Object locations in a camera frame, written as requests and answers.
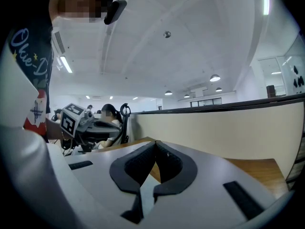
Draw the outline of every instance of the wooden surface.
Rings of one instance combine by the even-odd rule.
[[[150,137],[145,137],[131,143],[121,144],[118,146],[103,148],[93,151],[106,152],[148,141],[155,141],[155,139],[152,139]],[[267,189],[269,189],[272,192],[275,198],[279,198],[284,193],[288,192],[287,184],[285,182],[283,174],[274,159],[245,160],[245,159],[227,158],[226,160],[228,160],[235,166],[239,167],[241,170],[251,175],[260,183],[262,183]],[[160,171],[156,163],[154,164],[150,174],[157,181],[161,182]]]

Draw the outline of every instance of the beige partition wall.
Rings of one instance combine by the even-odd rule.
[[[131,138],[146,136],[225,158],[274,158],[284,177],[303,131],[304,103],[190,114],[132,114]]]

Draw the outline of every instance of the vr headset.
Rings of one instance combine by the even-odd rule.
[[[107,15],[104,19],[104,23],[106,25],[110,25],[111,23],[118,20],[123,10],[125,9],[127,2],[125,0],[107,0]]]

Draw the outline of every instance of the black hair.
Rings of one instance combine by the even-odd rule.
[[[121,124],[123,124],[123,120],[120,112],[117,111],[112,104],[105,104],[102,108],[102,111],[111,112],[113,116],[115,116],[115,118],[117,118],[117,120],[120,121]]]
[[[62,109],[54,110],[54,115],[52,117],[52,121],[57,121],[58,120],[57,114],[60,114],[61,111],[62,111]]]

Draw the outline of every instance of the round ceiling fixture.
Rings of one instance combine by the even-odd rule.
[[[173,93],[172,93],[171,91],[166,91],[166,92],[165,92],[165,95],[167,95],[167,96],[168,96],[168,95],[172,95],[172,94],[173,94]]]
[[[169,32],[169,31],[166,31],[166,32],[164,32],[164,34],[163,34],[163,36],[165,37],[165,38],[169,38],[169,37],[171,37],[171,33]]]
[[[220,76],[217,74],[213,74],[210,78],[210,82],[217,82],[220,80]]]

